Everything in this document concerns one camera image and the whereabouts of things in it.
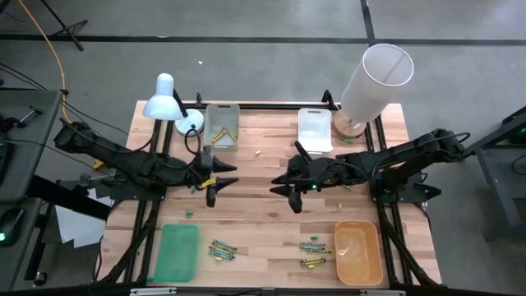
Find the cylinder shade lamp wooden base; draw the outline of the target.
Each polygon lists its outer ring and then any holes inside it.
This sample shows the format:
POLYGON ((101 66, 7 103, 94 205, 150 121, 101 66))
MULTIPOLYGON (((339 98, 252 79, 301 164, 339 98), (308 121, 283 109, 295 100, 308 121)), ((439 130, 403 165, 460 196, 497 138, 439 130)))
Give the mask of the cylinder shade lamp wooden base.
POLYGON ((334 132, 346 139, 361 136, 367 124, 412 79, 414 64, 410 55, 393 44, 375 44, 367 49, 340 98, 340 110, 332 120, 334 132))

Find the white paper sheets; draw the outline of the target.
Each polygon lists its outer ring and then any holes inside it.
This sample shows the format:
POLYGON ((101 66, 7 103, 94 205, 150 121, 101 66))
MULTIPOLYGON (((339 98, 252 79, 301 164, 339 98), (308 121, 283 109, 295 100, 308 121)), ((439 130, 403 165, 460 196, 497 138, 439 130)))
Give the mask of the white paper sheets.
POLYGON ((98 243, 103 237, 106 220, 77 213, 55 206, 59 235, 62 243, 73 242, 73 247, 84 247, 98 243))

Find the silver bracket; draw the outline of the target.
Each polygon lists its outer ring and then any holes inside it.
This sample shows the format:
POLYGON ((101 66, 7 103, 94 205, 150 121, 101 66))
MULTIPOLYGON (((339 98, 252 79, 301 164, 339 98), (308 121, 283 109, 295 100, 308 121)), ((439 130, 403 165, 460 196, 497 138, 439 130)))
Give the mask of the silver bracket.
POLYGON ((392 289, 361 289, 359 296, 406 296, 406 293, 392 289))
POLYGON ((172 296, 177 294, 174 287, 149 287, 131 289, 129 296, 172 296))

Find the black tripod stand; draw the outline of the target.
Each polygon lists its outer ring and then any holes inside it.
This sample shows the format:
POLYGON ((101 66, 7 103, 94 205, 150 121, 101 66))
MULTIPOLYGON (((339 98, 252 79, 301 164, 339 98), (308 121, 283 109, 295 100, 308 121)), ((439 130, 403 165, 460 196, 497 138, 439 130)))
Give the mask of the black tripod stand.
POLYGON ((76 37, 76 31, 83 28, 85 25, 88 24, 88 20, 82 20, 75 23, 72 23, 70 25, 66 25, 62 18, 51 8, 51 6, 46 2, 46 0, 40 0, 41 3, 44 5, 44 7, 50 12, 53 19, 61 26, 61 29, 57 32, 53 33, 54 37, 58 36, 67 36, 70 41, 73 42, 73 44, 81 51, 83 52, 85 49, 81 42, 76 37))

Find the green plastic tray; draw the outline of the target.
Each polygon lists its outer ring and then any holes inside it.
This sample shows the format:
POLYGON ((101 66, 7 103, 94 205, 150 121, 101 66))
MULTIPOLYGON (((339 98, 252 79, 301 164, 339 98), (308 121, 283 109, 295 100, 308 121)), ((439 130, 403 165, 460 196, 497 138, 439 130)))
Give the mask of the green plastic tray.
POLYGON ((166 224, 162 228, 155 266, 156 282, 190 282, 196 274, 200 233, 195 224, 166 224))

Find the black support beam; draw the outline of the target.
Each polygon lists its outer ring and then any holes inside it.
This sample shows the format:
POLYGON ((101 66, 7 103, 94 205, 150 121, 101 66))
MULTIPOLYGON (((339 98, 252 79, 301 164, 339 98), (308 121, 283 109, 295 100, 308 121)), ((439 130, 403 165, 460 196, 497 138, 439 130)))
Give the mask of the black support beam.
POLYGON ((66 189, 37 175, 32 178, 26 195, 40 198, 55 206, 61 206, 99 220, 106 220, 111 212, 110 206, 106 206, 104 203, 81 195, 79 192, 66 189))

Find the grey desk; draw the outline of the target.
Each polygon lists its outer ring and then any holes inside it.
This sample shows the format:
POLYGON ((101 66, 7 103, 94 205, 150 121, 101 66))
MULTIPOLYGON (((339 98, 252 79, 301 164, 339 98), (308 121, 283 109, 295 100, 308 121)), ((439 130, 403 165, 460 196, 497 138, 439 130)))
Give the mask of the grey desk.
POLYGON ((27 121, 24 127, 13 127, 5 136, 0 136, 0 141, 14 143, 12 158, 0 183, 0 202, 15 202, 25 197, 61 98, 59 91, 0 90, 0 116, 20 120, 30 112, 31 105, 42 111, 41 115, 27 121))
POLYGON ((0 204, 0 216, 12 207, 25 210, 18 240, 9 247, 0 247, 0 292, 13 288, 39 216, 41 202, 38 198, 29 198, 14 204, 0 204))

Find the white plastic bin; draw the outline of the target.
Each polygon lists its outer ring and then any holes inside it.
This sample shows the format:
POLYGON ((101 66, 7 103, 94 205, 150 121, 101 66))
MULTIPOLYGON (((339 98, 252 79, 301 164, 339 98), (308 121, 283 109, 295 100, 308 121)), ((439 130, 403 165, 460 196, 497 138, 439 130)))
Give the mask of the white plastic bin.
POLYGON ((229 129, 235 135, 235 130, 239 127, 239 116, 238 104, 209 104, 205 111, 203 132, 205 145, 215 150, 236 150, 238 142, 233 141, 226 133, 216 143, 212 144, 211 141, 222 127, 229 129))
POLYGON ((298 141, 306 152, 322 155, 333 150, 331 119, 332 113, 327 109, 303 108, 298 111, 298 141))

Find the black side table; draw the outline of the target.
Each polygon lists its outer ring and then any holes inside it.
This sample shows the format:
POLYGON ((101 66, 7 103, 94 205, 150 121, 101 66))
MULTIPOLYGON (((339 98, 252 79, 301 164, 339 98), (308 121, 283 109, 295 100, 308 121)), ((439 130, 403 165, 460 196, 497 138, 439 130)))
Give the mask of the black side table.
POLYGON ((478 159, 510 227, 526 232, 526 106, 470 145, 464 155, 478 159))

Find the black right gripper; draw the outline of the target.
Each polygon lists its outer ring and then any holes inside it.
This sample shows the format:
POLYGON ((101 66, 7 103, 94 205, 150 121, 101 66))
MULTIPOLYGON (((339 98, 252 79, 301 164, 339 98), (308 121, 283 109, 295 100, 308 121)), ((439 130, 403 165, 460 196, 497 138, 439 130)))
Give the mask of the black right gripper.
POLYGON ((321 176, 327 170, 330 159, 326 157, 308 161, 295 155, 288 162, 287 172, 274 178, 271 183, 278 184, 270 192, 288 197, 288 203, 295 214, 302 212, 301 192, 312 190, 313 185, 321 183, 321 176))

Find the white gooseneck desk lamp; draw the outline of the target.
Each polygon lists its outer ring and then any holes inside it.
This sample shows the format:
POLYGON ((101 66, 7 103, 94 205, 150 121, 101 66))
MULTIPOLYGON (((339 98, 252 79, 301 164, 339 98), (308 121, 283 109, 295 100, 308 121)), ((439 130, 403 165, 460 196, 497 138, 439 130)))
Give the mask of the white gooseneck desk lamp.
POLYGON ((205 118, 197 109, 187 109, 174 87, 174 79, 168 73, 160 73, 156 79, 155 93, 143 109, 146 118, 173 121, 178 133, 197 136, 205 126, 205 118))

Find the orange plastic tray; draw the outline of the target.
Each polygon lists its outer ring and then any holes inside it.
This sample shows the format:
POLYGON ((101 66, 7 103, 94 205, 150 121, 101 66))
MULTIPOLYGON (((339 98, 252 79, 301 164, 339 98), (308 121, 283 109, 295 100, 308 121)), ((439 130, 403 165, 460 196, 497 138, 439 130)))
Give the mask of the orange plastic tray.
POLYGON ((349 286, 377 286, 383 280, 376 226, 368 221, 340 221, 335 226, 335 263, 349 286))

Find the metal clamp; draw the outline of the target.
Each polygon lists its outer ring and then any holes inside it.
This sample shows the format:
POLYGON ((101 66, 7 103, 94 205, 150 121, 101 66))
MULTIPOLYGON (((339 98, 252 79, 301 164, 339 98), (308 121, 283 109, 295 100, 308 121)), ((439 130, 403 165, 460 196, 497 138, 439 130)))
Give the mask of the metal clamp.
POLYGON ((42 114, 42 111, 38 108, 36 108, 35 106, 31 105, 30 106, 30 112, 24 116, 22 119, 19 120, 19 124, 20 125, 25 125, 25 123, 27 121, 29 121, 31 118, 37 116, 37 115, 41 115, 42 114))

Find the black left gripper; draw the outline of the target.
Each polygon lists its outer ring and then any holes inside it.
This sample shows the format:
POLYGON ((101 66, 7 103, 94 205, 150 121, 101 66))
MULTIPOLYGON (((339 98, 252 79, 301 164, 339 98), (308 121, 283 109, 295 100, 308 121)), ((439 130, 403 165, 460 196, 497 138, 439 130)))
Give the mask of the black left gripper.
POLYGON ((223 188, 232 185, 239 180, 239 178, 217 177, 215 179, 215 184, 204 185, 204 183, 210 180, 212 171, 214 173, 224 173, 236 171, 238 169, 236 166, 224 163, 217 157, 213 158, 213 155, 211 154, 211 148, 209 146, 204 146, 202 150, 197 153, 194 159, 193 168, 196 171, 197 176, 197 189, 199 191, 206 190, 206 205, 210 208, 215 206, 216 192, 219 192, 223 188))

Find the black computer mouse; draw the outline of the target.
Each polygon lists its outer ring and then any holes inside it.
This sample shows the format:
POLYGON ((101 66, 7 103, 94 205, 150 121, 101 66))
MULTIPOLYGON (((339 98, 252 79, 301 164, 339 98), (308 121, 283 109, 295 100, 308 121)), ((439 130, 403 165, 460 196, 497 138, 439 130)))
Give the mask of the black computer mouse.
POLYGON ((24 209, 12 207, 0 216, 0 247, 9 247, 18 240, 24 215, 24 209))

